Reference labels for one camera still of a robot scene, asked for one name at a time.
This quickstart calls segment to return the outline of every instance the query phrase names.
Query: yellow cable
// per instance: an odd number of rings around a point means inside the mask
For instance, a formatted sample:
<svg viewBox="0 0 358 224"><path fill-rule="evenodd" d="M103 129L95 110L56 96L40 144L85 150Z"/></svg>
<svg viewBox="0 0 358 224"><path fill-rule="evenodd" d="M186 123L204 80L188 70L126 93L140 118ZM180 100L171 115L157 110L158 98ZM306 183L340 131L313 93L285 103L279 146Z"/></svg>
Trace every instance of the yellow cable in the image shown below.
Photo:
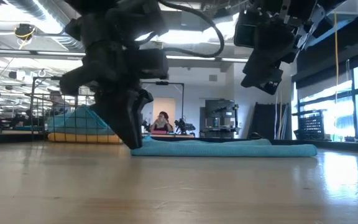
<svg viewBox="0 0 358 224"><path fill-rule="evenodd" d="M335 64L336 64L336 88L335 88L335 104L338 98L338 80L339 80L339 60L338 60L338 29L336 20L336 11L334 11L334 27L335 27Z"/></svg>
<svg viewBox="0 0 358 224"><path fill-rule="evenodd" d="M26 38L25 38L25 40L23 41L23 43L20 45L20 47L19 47L19 50L22 50L22 48L25 46L25 43L27 42L27 39L29 38L29 36L27 36Z"/></svg>
<svg viewBox="0 0 358 224"><path fill-rule="evenodd" d="M338 27L336 11L334 10L334 30L335 30L335 65L336 65L336 87L335 87L335 107L338 100L338 81L339 81L339 59L338 59ZM336 114L334 115L334 130L336 129Z"/></svg>
<svg viewBox="0 0 358 224"><path fill-rule="evenodd" d="M16 28L14 29L14 32L15 32L16 37L28 37L28 36L30 36L31 34L33 34L35 32L35 27L32 29L31 32L29 32L28 34L24 34L24 35L17 35L16 34Z"/></svg>

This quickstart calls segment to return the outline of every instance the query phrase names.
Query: table surface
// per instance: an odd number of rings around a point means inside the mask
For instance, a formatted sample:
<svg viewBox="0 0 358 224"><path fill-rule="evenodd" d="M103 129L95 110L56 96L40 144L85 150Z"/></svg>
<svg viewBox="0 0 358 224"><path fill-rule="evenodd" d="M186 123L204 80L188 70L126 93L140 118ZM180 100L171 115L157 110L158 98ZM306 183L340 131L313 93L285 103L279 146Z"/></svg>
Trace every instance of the table surface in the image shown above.
<svg viewBox="0 0 358 224"><path fill-rule="evenodd" d="M358 223L358 154L131 157L125 146L0 144L0 223Z"/></svg>
<svg viewBox="0 0 358 224"><path fill-rule="evenodd" d="M187 134L151 134L152 137L163 137L163 138L194 138L193 135Z"/></svg>

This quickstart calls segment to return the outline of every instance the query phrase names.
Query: camera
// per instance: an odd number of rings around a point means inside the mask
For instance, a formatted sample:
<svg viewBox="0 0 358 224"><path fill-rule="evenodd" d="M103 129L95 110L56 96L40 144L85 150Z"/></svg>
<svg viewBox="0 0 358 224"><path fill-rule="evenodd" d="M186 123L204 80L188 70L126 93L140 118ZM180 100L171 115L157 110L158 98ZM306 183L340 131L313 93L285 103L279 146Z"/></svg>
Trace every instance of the camera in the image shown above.
<svg viewBox="0 0 358 224"><path fill-rule="evenodd" d="M186 124L183 118L180 118L179 121L175 121L175 126L177 127L177 131L180 130L180 134L187 134L187 131L194 131L196 128L193 124Z"/></svg>

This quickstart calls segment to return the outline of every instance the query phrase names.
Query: person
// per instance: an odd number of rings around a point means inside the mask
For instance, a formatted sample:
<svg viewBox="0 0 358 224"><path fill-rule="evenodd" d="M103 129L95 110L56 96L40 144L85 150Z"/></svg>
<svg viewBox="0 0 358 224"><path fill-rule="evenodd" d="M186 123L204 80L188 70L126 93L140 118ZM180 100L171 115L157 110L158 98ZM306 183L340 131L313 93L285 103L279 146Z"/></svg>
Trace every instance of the person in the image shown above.
<svg viewBox="0 0 358 224"><path fill-rule="evenodd" d="M60 91L51 91L50 100L52 101L52 109L50 115L58 115L71 112L70 104L63 100Z"/></svg>
<svg viewBox="0 0 358 224"><path fill-rule="evenodd" d="M158 114L158 118L154 121L154 123L150 127L150 131L166 131L173 132L173 127L169 124L169 116L166 112L161 111Z"/></svg>

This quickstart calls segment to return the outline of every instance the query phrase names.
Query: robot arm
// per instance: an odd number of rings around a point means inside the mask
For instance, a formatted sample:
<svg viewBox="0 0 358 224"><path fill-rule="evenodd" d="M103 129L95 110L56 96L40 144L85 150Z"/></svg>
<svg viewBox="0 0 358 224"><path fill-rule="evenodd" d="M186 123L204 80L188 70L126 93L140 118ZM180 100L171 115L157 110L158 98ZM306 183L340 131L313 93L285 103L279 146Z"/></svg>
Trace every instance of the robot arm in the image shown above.
<svg viewBox="0 0 358 224"><path fill-rule="evenodd" d="M215 57L224 39L202 12L164 0L65 0L81 14L66 26L66 33L82 41L83 66L62 76L65 95L77 95L88 86L95 92L91 108L105 120L130 149L142 147L141 111L152 95L141 88L140 79L168 77L165 51L197 57ZM241 85L256 86L274 94L281 81L281 62L294 61L325 14L344 0L251 0L239 15L234 43L254 51L243 72ZM203 55L178 48L145 49L139 46L155 35L168 32L158 3L202 17L216 31L220 48ZM149 34L142 42L135 41Z"/></svg>
<svg viewBox="0 0 358 224"><path fill-rule="evenodd" d="M251 0L240 12L234 44L254 49L241 85L274 95L281 62L292 63L327 13L346 0Z"/></svg>

